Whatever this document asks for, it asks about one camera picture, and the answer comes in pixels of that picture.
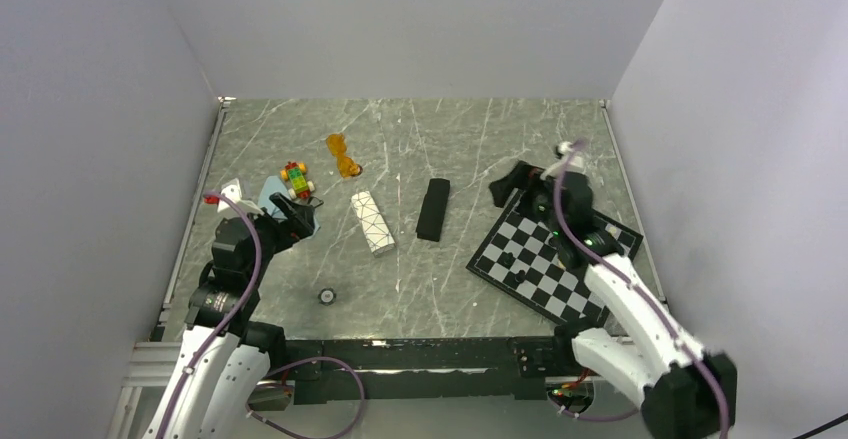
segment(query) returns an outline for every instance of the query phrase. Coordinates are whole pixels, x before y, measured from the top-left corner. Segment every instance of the white triangle-patterned block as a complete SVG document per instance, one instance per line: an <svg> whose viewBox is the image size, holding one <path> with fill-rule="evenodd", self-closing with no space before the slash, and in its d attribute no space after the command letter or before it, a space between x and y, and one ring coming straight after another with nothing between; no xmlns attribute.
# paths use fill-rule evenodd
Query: white triangle-patterned block
<svg viewBox="0 0 848 439"><path fill-rule="evenodd" d="M356 212L356 217L362 224L362 232L368 241L371 253L378 256L395 247L395 240L389 232L389 226L377 209L377 204L368 191L354 194L350 198L350 204Z"/></svg>

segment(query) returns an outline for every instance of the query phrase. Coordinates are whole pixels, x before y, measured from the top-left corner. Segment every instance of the colorful lego car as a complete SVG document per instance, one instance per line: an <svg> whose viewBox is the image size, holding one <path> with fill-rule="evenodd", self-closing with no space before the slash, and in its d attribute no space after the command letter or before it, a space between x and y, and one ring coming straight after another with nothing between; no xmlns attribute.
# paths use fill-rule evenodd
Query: colorful lego car
<svg viewBox="0 0 848 439"><path fill-rule="evenodd" d="M291 183L289 196L292 199L309 199L310 193L315 190L315 184L307 181L304 174L306 174L306 164L302 162L290 162L280 171L280 177Z"/></svg>

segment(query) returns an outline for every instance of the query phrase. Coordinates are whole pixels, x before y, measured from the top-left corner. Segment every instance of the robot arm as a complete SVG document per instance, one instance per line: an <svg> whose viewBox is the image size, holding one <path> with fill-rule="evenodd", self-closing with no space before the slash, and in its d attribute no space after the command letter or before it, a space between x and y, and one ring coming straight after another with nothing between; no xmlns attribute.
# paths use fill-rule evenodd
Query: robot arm
<svg viewBox="0 0 848 439"><path fill-rule="evenodd" d="M560 145L558 153L560 150L568 152L571 148ZM733 424L733 362L726 354L708 354L648 291L616 240L593 224L593 194L585 175L566 174L563 190L558 195L553 193L553 175L569 165L568 160L561 160L543 170L519 161L507 176L489 185L498 207L503 207L514 189L523 190L518 212L543 222L555 233L559 238L557 254L565 269L600 296L635 344L634 351L619 344L599 324L578 321L555 330L552 347L558 362L588 368L604 377L639 407L648 430L657 439L701 438L719 430L718 403L698 369L705 366L727 399ZM560 197L570 235L584 247L577 247L563 233L554 213L556 196ZM593 254L586 254L585 248ZM593 257L603 258L606 265L596 263Z"/></svg>
<svg viewBox="0 0 848 439"><path fill-rule="evenodd" d="M229 437L237 420L245 417L244 404L256 384L272 366L286 361L282 328L250 322L250 316L259 303L258 284L273 256L313 233L311 208L274 194L271 201L287 218L279 221L243 199L237 181L225 185L222 192L248 214L256 229L262 253L256 287L247 288L256 266L253 237L228 204L219 204L223 219L215 231L212 261L201 273L200 284L189 301L177 365L145 439ZM244 306L202 350L203 343L244 294L249 294ZM190 367L198 353L200 358ZM181 380L185 383L170 411L171 419L163 423Z"/></svg>

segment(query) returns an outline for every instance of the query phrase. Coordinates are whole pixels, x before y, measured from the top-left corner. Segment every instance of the black chess piece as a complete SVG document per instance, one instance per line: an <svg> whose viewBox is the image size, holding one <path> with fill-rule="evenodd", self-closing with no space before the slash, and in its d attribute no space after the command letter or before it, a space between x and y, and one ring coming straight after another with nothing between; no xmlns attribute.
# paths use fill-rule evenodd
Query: black chess piece
<svg viewBox="0 0 848 439"><path fill-rule="evenodd" d="M513 264L515 264L515 256L511 252L503 254L500 260L498 261L498 264L509 269L510 267L512 267Z"/></svg>

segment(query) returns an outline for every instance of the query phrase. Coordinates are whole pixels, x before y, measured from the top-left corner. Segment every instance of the chessboard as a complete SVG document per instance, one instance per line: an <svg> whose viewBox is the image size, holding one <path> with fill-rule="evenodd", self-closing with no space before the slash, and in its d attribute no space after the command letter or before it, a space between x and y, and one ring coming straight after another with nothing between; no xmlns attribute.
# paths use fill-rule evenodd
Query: chessboard
<svg viewBox="0 0 848 439"><path fill-rule="evenodd" d="M521 194L513 194L466 268L557 324L581 317L603 324L609 310L582 278L565 271L551 231L516 211ZM597 211L595 222L622 245L630 259L636 256L641 234Z"/></svg>

